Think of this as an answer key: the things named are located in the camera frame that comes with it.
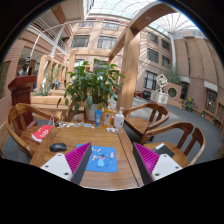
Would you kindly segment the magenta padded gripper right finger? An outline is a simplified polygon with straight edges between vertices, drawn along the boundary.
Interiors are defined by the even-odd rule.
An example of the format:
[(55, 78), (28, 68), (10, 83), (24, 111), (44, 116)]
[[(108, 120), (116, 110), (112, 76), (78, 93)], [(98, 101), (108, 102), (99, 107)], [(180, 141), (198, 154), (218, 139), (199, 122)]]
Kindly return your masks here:
[(173, 157), (159, 155), (138, 143), (133, 144), (133, 154), (145, 185), (182, 169)]

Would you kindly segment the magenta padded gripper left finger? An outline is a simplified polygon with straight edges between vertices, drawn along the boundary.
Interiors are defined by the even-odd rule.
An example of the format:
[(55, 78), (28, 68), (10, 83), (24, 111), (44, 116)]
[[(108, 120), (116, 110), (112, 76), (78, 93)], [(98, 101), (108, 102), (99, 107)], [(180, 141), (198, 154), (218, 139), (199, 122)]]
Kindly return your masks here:
[(92, 144), (86, 143), (73, 149), (67, 154), (57, 153), (42, 165), (41, 168), (79, 185), (83, 178), (91, 153)]

